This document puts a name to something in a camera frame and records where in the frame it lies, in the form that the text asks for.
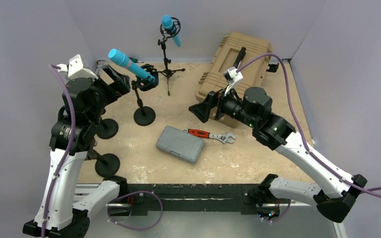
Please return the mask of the blue microphone with pink band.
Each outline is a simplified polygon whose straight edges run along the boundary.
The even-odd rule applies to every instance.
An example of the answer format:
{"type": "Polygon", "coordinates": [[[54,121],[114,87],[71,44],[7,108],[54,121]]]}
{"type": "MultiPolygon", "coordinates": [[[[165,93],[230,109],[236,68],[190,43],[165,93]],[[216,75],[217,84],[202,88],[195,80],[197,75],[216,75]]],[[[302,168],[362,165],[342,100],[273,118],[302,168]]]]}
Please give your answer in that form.
{"type": "Polygon", "coordinates": [[[148,79],[152,82],[155,77],[145,71],[143,68],[132,62],[127,55],[117,49],[111,49],[108,53],[108,58],[116,65],[127,69],[141,79],[148,79]]]}

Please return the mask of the black round-base shock mount stand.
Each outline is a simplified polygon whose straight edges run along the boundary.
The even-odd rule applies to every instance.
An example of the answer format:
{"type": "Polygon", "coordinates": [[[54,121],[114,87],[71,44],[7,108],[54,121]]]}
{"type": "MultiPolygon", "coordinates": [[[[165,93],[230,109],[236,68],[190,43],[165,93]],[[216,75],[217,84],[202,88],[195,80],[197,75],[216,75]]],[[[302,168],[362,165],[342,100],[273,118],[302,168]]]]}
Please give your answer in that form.
{"type": "Polygon", "coordinates": [[[133,120],[137,125],[148,126],[156,119],[156,113],[152,107],[147,103],[147,92],[154,89],[159,84],[159,76],[157,69],[154,65],[144,64],[141,68],[148,73],[147,78],[140,78],[138,76],[131,82],[132,90],[136,96],[138,108],[133,114],[133,120]]]}

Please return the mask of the black tripod shock mount stand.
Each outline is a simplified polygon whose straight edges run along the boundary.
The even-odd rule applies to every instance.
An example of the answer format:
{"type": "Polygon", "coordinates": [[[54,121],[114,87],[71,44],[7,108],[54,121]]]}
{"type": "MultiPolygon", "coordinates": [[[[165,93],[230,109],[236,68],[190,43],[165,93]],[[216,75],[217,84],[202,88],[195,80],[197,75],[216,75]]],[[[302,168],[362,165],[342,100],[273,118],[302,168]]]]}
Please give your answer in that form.
{"type": "Polygon", "coordinates": [[[163,63],[164,63],[164,70],[158,71],[158,73],[161,73],[163,76],[166,77],[166,79],[167,79],[167,95],[170,96],[170,85],[169,85],[170,78],[178,71],[185,71],[185,68],[169,69],[169,64],[171,63],[171,59],[169,59],[167,57],[167,54],[166,54],[166,49],[167,49],[166,42],[167,41],[165,41],[165,42],[163,41],[163,36],[162,36],[162,39],[158,39],[158,41],[157,41],[157,45],[160,46],[161,50],[163,51],[163,63]]]}

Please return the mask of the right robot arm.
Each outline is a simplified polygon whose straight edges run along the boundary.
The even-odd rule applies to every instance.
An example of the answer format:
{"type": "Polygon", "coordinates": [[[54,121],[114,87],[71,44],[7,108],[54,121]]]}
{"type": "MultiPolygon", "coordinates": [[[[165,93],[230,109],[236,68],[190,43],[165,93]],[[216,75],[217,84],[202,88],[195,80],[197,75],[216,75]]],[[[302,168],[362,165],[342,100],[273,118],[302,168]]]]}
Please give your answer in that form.
{"type": "Polygon", "coordinates": [[[258,186],[260,200],[302,202],[316,207],[328,220],[342,223],[360,195],[360,189],[365,187],[366,178],[339,169],[312,146],[305,145],[295,127],[272,112],[272,102],[260,87],[247,89],[242,98],[236,92],[226,94],[219,90],[208,93],[201,103],[190,106],[189,111],[205,123],[211,110],[216,108],[216,119],[230,116],[251,127],[257,142],[286,157],[313,179],[312,183],[306,183],[268,174],[258,186]]]}

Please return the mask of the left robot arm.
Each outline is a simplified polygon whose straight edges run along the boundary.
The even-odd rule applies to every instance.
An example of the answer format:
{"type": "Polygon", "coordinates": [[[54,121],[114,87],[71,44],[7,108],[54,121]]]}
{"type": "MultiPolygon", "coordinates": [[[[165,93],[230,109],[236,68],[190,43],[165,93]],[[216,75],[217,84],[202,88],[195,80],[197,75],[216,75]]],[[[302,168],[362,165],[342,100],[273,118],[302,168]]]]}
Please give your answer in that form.
{"type": "Polygon", "coordinates": [[[22,231],[32,237],[82,238],[95,214],[109,202],[121,203],[128,196],[127,180],[117,175],[119,158],[99,154],[94,146],[106,106],[130,92],[130,78],[109,65],[103,66],[103,71],[111,83],[94,74],[65,80],[59,74],[60,65],[50,65],[50,69],[63,89],[64,105],[51,129],[49,175],[41,206],[22,231]],[[75,202],[79,173],[86,160],[96,161],[103,181],[75,202]]]}

